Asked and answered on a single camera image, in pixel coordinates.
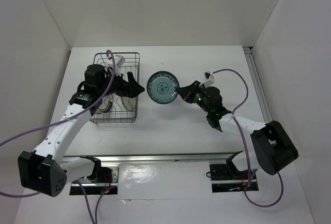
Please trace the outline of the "clear glass plate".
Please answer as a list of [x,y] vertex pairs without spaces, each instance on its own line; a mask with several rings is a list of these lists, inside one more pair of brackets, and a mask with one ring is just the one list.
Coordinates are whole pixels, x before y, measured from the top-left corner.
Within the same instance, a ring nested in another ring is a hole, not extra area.
[[126,111],[133,112],[135,110],[136,98],[121,97],[121,102]]

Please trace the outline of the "blue floral plate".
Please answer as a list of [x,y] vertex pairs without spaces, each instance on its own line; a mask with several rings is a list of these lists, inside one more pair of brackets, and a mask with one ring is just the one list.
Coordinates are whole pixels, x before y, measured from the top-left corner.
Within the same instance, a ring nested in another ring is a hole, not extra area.
[[172,103],[178,96],[179,81],[168,71],[158,71],[147,81],[147,94],[152,101],[158,104]]

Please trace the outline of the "white plate teal red rim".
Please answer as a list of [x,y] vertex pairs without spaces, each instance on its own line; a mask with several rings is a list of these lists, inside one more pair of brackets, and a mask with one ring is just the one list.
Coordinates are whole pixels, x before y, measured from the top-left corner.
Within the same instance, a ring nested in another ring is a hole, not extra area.
[[103,98],[102,104],[96,110],[96,114],[106,114],[109,113],[113,106],[112,96],[106,96]]

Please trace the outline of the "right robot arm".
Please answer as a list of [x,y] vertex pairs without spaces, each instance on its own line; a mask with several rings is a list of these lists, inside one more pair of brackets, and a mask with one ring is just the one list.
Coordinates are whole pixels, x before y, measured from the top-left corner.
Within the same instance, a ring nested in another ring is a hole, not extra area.
[[206,113],[211,128],[245,138],[247,151],[235,155],[225,167],[230,178],[238,178],[248,169],[261,169],[275,175],[299,157],[297,148],[278,121],[263,123],[234,115],[223,106],[218,88],[204,87],[195,81],[176,92],[185,102],[197,104]]

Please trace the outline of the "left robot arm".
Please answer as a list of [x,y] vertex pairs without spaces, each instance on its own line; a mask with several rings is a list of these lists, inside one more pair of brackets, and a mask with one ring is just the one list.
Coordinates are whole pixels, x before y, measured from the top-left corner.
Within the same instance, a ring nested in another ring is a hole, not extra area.
[[81,128],[94,116],[109,94],[135,98],[145,89],[132,72],[117,75],[113,68],[89,65],[77,92],[60,120],[48,136],[31,152],[23,151],[18,158],[21,185],[51,197],[58,196],[67,183],[85,177],[90,182],[98,181],[104,169],[100,159],[81,156],[75,161],[63,163],[64,155]]

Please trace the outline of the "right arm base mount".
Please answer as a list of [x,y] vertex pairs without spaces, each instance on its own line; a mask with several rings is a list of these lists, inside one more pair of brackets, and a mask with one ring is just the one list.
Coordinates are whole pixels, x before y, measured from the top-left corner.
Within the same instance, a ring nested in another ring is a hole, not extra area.
[[242,153],[234,153],[223,163],[212,163],[206,177],[211,180],[212,193],[219,192],[240,192],[248,186],[248,172],[239,171],[233,163],[233,158]]

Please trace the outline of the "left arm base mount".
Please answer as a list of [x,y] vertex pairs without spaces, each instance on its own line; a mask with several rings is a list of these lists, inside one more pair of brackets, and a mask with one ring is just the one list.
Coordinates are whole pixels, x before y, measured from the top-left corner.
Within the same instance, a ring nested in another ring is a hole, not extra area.
[[118,166],[105,166],[97,157],[81,156],[63,162],[61,168],[67,175],[71,196],[117,194]]

